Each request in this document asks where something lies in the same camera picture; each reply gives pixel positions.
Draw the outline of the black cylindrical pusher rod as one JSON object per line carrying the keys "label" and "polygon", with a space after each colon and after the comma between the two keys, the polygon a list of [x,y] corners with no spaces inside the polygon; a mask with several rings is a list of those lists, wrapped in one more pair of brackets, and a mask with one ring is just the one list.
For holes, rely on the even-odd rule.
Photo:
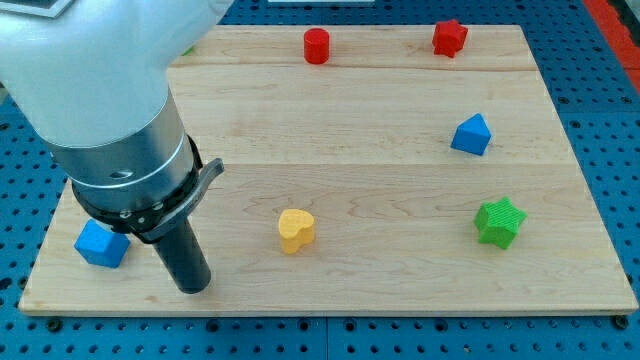
{"label": "black cylindrical pusher rod", "polygon": [[209,285],[211,270],[188,220],[161,236],[153,247],[181,292],[195,294]]}

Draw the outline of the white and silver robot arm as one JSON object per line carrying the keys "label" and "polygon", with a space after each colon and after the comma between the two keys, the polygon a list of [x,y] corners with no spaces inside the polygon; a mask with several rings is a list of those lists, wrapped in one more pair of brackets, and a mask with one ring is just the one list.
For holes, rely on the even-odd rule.
{"label": "white and silver robot arm", "polygon": [[1,81],[89,216],[152,245],[193,294],[211,271],[190,226],[224,170],[203,162],[168,82],[227,0],[5,1]]}

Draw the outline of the green block behind arm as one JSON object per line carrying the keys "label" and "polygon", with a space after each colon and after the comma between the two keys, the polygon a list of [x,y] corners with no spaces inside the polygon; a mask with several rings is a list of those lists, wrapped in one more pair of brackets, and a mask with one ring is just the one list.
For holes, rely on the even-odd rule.
{"label": "green block behind arm", "polygon": [[183,53],[181,54],[181,56],[189,55],[190,53],[192,53],[192,52],[193,52],[193,50],[194,50],[194,46],[191,46],[191,47],[189,47],[185,52],[183,52]]}

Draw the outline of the black clamp ring with lever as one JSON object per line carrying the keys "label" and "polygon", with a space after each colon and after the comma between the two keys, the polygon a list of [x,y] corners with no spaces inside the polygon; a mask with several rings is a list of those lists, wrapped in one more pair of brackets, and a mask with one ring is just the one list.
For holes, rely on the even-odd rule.
{"label": "black clamp ring with lever", "polygon": [[[80,185],[73,182],[72,189],[77,201],[82,208],[96,221],[106,226],[106,229],[115,233],[133,234],[143,243],[153,244],[160,238],[178,227],[195,210],[204,198],[209,185],[224,172],[222,159],[216,158],[206,166],[202,163],[200,153],[194,140],[186,136],[183,145],[189,141],[189,151],[193,158],[193,168],[186,177],[168,195],[163,195],[159,200],[153,200],[152,195],[157,195],[160,183],[156,183],[155,177],[151,186],[142,187],[141,193],[135,192],[137,185],[126,185],[115,190],[106,189],[105,194],[98,188]],[[149,200],[150,204],[122,205],[115,210],[105,206],[99,206],[99,200],[116,200],[117,195],[124,195],[126,199]]]}

